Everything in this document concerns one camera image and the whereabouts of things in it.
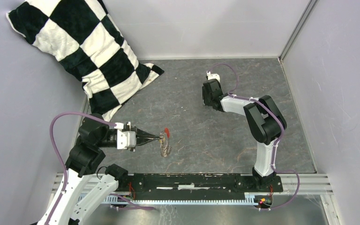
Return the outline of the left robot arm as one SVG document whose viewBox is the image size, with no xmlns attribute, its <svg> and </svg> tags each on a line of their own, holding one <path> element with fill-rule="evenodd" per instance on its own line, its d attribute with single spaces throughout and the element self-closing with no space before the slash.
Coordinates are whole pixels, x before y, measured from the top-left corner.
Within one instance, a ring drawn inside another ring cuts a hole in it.
<svg viewBox="0 0 360 225">
<path fill-rule="evenodd" d="M 63 160 L 53 134 L 55 122 L 65 115 L 83 117 L 78 128 L 78 138 L 67 160 Z M 55 154 L 63 168 L 63 178 L 52 203 L 37 222 L 38 225 L 80 225 L 110 193 L 115 190 L 123 191 L 128 187 L 127 170 L 113 164 L 107 167 L 100 183 L 82 200 L 78 200 L 105 158 L 102 147 L 134 151 L 137 146 L 154 141 L 164 143 L 169 138 L 167 129 L 154 135 L 132 126 L 129 122 L 111 123 L 98 113 L 82 112 L 64 112 L 55 116 L 50 124 L 49 134 Z"/>
</svg>

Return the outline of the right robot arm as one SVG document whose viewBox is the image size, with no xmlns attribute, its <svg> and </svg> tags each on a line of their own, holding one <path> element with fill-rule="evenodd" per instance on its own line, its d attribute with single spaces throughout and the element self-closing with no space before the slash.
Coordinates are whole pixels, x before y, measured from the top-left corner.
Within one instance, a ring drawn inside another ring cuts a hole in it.
<svg viewBox="0 0 360 225">
<path fill-rule="evenodd" d="M 256 162 L 252 168 L 252 186 L 264 191 L 276 176 L 278 143 L 286 129 L 286 121 L 271 96 L 261 98 L 225 94 L 217 78 L 209 78 L 202 86 L 203 103 L 225 113 L 245 116 L 251 135 L 257 141 Z"/>
</svg>

